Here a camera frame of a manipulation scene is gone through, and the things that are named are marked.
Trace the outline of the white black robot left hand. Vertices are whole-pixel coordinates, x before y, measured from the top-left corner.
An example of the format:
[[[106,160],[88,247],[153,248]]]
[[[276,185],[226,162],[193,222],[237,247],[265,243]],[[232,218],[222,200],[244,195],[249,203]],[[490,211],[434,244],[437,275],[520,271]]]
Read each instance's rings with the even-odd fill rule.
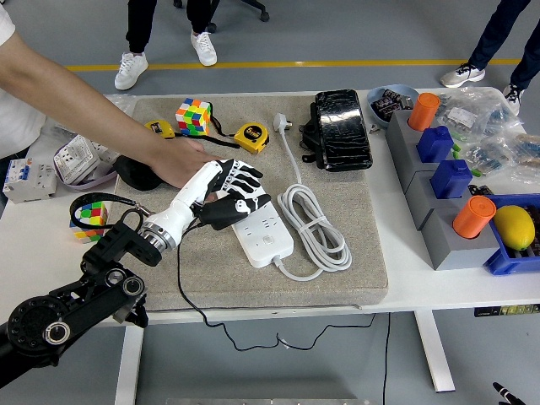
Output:
[[[262,173],[236,160],[207,162],[181,188],[170,206],[143,223],[139,234],[159,251],[175,249],[195,219],[222,230],[271,202]]]

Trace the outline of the person's right hand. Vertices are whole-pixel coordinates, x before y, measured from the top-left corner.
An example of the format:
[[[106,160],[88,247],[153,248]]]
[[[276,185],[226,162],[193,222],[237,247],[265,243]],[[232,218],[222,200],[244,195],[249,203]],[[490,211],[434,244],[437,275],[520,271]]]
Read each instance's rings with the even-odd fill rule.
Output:
[[[160,142],[148,166],[161,180],[182,188],[207,162],[220,159],[199,142],[182,138]]]

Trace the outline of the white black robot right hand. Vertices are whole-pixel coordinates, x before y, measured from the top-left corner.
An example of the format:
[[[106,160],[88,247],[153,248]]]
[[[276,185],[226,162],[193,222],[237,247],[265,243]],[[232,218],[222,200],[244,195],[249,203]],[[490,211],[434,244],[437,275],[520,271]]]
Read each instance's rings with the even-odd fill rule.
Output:
[[[510,404],[510,405],[525,405],[525,403],[517,396],[512,394],[507,388],[502,386],[498,382],[492,383],[493,388],[505,399],[501,404]]]

